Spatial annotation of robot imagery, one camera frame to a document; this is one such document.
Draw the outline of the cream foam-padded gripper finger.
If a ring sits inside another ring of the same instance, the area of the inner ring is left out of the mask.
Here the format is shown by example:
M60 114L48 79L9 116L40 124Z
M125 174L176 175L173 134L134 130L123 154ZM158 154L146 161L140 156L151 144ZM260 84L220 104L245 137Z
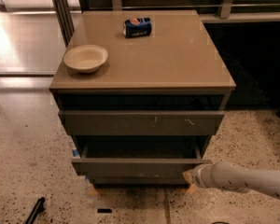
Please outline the cream foam-padded gripper finger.
M183 173L183 177L184 179L189 183L189 184L193 184L193 175L192 175L192 171L191 170L187 170Z

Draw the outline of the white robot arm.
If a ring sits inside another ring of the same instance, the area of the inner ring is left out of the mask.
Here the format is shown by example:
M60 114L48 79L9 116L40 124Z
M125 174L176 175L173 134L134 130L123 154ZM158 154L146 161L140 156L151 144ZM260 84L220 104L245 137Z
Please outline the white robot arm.
M200 164L185 171L183 177L200 188L233 192L252 189L280 200L280 170L248 169L231 162L218 161Z

